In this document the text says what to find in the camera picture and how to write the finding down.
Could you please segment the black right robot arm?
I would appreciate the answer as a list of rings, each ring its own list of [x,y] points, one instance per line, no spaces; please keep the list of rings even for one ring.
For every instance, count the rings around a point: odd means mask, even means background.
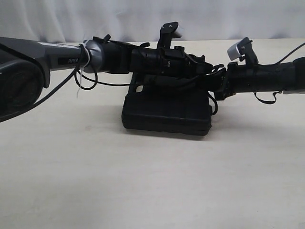
[[[239,65],[231,62],[227,68],[207,75],[202,86],[213,92],[215,99],[224,100],[238,93],[280,92],[303,94],[305,92],[305,58],[278,65]]]

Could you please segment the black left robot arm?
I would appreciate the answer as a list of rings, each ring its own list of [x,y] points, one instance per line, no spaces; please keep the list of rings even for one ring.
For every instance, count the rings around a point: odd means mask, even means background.
[[[94,37],[78,45],[18,38],[0,39],[0,119],[7,121],[41,103],[51,72],[71,69],[81,73],[142,73],[191,80],[212,72],[204,56],[187,54],[183,47],[134,45],[110,36]]]

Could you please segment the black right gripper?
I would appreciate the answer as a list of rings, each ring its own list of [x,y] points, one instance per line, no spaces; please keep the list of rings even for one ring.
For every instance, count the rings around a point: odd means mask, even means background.
[[[203,77],[203,88],[214,92],[216,100],[225,100],[237,93],[253,93],[258,91],[255,85],[255,74],[246,65],[230,62],[227,68]]]

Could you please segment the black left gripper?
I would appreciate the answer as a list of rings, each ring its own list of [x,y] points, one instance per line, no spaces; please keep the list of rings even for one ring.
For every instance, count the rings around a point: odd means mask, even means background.
[[[212,70],[213,65],[203,57],[188,55],[181,46],[174,49],[138,47],[131,54],[131,72],[148,74],[144,78],[145,89],[193,88]]]

